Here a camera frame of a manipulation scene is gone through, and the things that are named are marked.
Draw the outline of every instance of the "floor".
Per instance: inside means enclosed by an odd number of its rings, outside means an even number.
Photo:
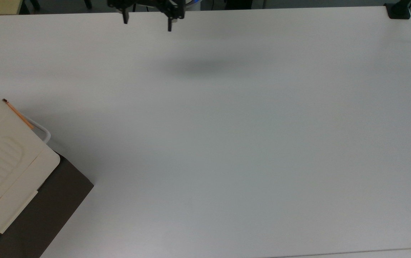
[[[112,13],[114,8],[107,6],[106,0],[92,0],[92,9],[88,10],[84,0],[38,0],[40,11],[35,14],[46,13]],[[266,8],[306,8],[306,7],[336,7],[336,6],[377,6],[386,2],[397,0],[267,0]],[[33,10],[29,1],[26,1],[29,9]],[[253,9],[261,9],[263,0],[253,0]],[[224,0],[203,0],[201,10],[224,10]],[[138,6],[136,11],[147,11],[145,7]]]

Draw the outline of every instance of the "plastic container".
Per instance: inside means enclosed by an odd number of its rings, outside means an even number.
[[[0,233],[59,162],[59,156],[0,100]]]

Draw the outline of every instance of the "white table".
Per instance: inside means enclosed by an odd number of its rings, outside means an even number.
[[[411,248],[411,19],[0,17],[0,97],[95,188],[43,257]]]
[[[411,249],[363,253],[338,253],[302,256],[302,258],[411,258]]]

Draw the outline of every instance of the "robotic arm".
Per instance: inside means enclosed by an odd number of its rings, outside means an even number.
[[[129,21],[128,8],[139,2],[154,6],[158,8],[161,13],[164,13],[168,18],[168,31],[172,31],[172,21],[185,17],[185,0],[107,0],[109,7],[115,7],[122,12],[122,18],[125,24]]]

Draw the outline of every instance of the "orange pencil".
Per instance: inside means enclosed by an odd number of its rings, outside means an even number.
[[[11,108],[11,110],[12,110],[14,113],[16,113],[17,116],[19,116],[19,118],[22,119],[22,121],[24,121],[24,123],[25,123],[30,129],[33,129],[33,125],[30,124],[30,122],[27,121],[27,119],[25,119],[24,116],[23,116],[21,113],[19,113],[19,111],[17,111],[17,109],[15,109],[11,103],[9,103],[6,99],[3,99],[3,102],[5,102],[6,105],[8,105],[9,108]]]

